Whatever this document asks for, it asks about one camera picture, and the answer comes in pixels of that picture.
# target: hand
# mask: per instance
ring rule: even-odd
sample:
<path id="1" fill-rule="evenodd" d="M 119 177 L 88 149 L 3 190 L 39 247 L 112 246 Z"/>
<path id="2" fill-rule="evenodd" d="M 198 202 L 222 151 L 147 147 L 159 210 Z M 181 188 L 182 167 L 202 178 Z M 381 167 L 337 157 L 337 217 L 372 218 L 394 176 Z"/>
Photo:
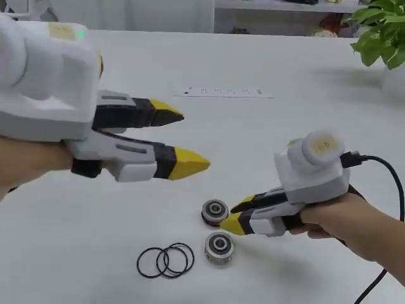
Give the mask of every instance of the hand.
<path id="1" fill-rule="evenodd" d="M 351 193 L 305 208 L 301 219 L 305 226 L 291 231 L 292 234 L 307 232 L 313 239 L 341 239 L 355 254 L 369 261 L 375 261 L 381 250 L 376 247 L 398 222 Z"/>
<path id="2" fill-rule="evenodd" d="M 0 188 L 11 189 L 53 170 L 68 170 L 73 157 L 62 143 L 0 137 Z"/>

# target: ball bearing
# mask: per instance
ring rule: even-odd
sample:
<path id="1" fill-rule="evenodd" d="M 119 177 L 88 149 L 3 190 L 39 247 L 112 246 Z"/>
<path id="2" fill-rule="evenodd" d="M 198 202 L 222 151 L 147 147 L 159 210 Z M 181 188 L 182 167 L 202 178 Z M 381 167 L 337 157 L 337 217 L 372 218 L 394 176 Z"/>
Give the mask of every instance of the ball bearing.
<path id="1" fill-rule="evenodd" d="M 206 201 L 202 206 L 202 219 L 210 226 L 218 227 L 228 217 L 228 206 L 218 199 Z"/>
<path id="2" fill-rule="evenodd" d="M 207 237 L 204 251 L 211 263 L 225 265 L 234 255 L 234 241 L 224 232 L 214 232 Z"/>

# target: rubber o-ring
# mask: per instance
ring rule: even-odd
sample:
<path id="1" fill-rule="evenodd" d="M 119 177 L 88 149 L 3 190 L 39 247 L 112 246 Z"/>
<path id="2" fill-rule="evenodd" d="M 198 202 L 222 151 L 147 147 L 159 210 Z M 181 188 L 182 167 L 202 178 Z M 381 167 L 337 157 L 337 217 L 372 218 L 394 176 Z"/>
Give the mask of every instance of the rubber o-ring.
<path id="1" fill-rule="evenodd" d="M 177 250 L 177 251 L 183 253 L 183 255 L 185 257 L 185 267 L 184 267 L 183 271 L 176 271 L 176 270 L 173 270 L 173 269 L 169 268 L 169 261 L 170 260 L 167 259 L 167 263 L 166 263 L 166 260 L 165 260 L 165 258 L 168 257 L 167 251 L 169 251 L 169 250 Z M 160 267 L 159 267 L 159 259 L 160 259 L 160 256 L 161 256 L 162 252 L 160 252 L 158 257 L 156 258 L 156 268 L 159 270 L 159 272 L 161 272 L 161 275 L 164 276 L 167 279 L 176 279 L 176 278 L 180 277 L 181 275 L 183 275 L 185 273 L 187 267 L 189 266 L 189 257 L 184 252 L 184 250 L 181 250 L 180 248 L 177 248 L 177 247 L 169 246 L 169 247 L 164 249 L 164 253 L 165 253 L 165 255 L 163 256 L 163 261 L 164 261 L 164 264 L 165 264 L 165 270 L 164 271 L 162 271 L 160 269 Z M 165 272 L 167 270 L 169 270 L 174 275 L 165 274 Z"/>
<path id="2" fill-rule="evenodd" d="M 190 247 L 189 245 L 187 245 L 187 244 L 184 244 L 184 243 L 174 243 L 174 244 L 170 245 L 170 247 L 175 247 L 175 248 L 177 248 L 177 246 L 186 247 L 186 248 L 190 251 L 190 254 L 191 254 L 192 261 L 191 261 L 190 267 L 184 271 L 183 274 L 185 274 L 186 272 L 190 271 L 191 268 L 193 268 L 194 262 L 196 261 L 196 256 L 194 255 L 194 251 L 193 251 L 193 250 L 191 249 L 191 247 Z"/>
<path id="3" fill-rule="evenodd" d="M 167 267 L 166 265 L 165 265 L 164 271 L 161 271 L 161 269 L 158 268 L 159 274 L 155 274 L 155 275 L 147 275 L 147 274 L 143 273 L 142 271 L 140 271 L 140 267 L 139 267 L 140 258 L 142 258 L 142 256 L 143 256 L 145 253 L 147 253 L 147 252 L 149 252 L 149 251 L 152 251 L 152 250 L 160 251 L 158 256 L 160 256 L 160 255 L 163 253 L 163 254 L 164 254 L 164 257 L 167 257 L 167 260 L 170 261 L 169 255 L 167 254 L 166 250 L 164 250 L 164 249 L 162 249 L 162 248 L 159 248 L 159 247 L 150 247 L 150 248 L 148 248 L 148 249 L 145 249 L 145 250 L 138 256 L 138 259 L 137 259 L 137 270 L 138 270 L 139 274 L 140 274 L 142 277 L 145 277 L 146 279 L 155 279 L 155 278 L 157 278 L 157 277 L 160 277 L 160 276 L 162 276 L 163 273 L 166 272 L 166 270 L 168 269 L 168 267 Z"/>

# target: shelf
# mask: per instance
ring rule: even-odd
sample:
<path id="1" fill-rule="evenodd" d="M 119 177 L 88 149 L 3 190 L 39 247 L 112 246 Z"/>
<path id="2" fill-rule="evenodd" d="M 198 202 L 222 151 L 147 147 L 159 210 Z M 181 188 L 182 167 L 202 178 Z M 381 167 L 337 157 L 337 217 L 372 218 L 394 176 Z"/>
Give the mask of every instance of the shelf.
<path id="1" fill-rule="evenodd" d="M 282 0 L 216 0 L 215 8 L 236 10 L 272 10 L 272 11 L 317 11 L 329 13 L 354 13 L 365 5 L 357 0 L 342 0 L 340 3 L 330 3 L 320 0 L 316 5 L 289 3 Z"/>

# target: table surface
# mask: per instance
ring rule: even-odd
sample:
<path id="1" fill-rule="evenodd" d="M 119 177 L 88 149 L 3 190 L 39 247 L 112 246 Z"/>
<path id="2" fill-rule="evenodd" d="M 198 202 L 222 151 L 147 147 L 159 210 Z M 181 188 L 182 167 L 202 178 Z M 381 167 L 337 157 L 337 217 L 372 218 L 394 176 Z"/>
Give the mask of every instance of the table surface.
<path id="1" fill-rule="evenodd" d="M 384 69 L 361 65 L 347 39 L 250 35 L 92 32 L 105 72 L 100 88 L 158 98 L 186 119 L 127 136 L 181 146 L 210 159 L 209 170 L 176 182 L 115 183 L 52 173 L 0 205 L 2 304 L 353 303 L 379 273 L 334 240 L 306 236 L 235 237 L 232 263 L 204 257 L 212 230 L 200 218 L 206 200 L 229 206 L 278 186 L 273 154 L 289 139 L 331 127 L 347 148 L 387 159 L 405 176 L 405 103 L 379 89 Z M 174 98 L 172 87 L 259 87 L 273 99 Z M 397 216 L 388 172 L 367 163 L 354 184 Z M 148 280 L 136 259 L 151 246 L 189 244 L 187 275 Z M 173 266 L 180 258 L 173 253 Z M 153 258 L 142 260 L 154 270 Z M 388 276 L 365 303 L 403 303 Z"/>

